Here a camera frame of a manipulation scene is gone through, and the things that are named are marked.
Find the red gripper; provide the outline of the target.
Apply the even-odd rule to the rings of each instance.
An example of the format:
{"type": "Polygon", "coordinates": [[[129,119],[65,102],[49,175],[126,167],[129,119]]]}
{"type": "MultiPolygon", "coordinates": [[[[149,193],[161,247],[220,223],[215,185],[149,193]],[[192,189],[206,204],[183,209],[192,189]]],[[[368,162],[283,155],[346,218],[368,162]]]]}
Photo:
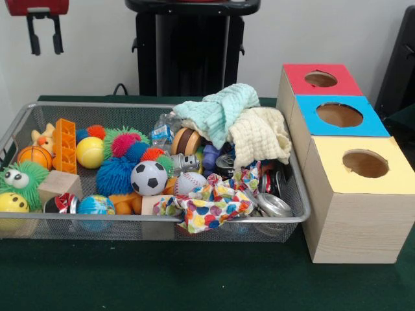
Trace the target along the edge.
{"type": "Polygon", "coordinates": [[[49,13],[48,18],[54,23],[53,47],[55,54],[64,52],[59,15],[67,14],[68,0],[5,0],[6,7],[11,16],[27,16],[27,27],[31,53],[39,56],[39,39],[34,31],[34,13],[49,13]]]}

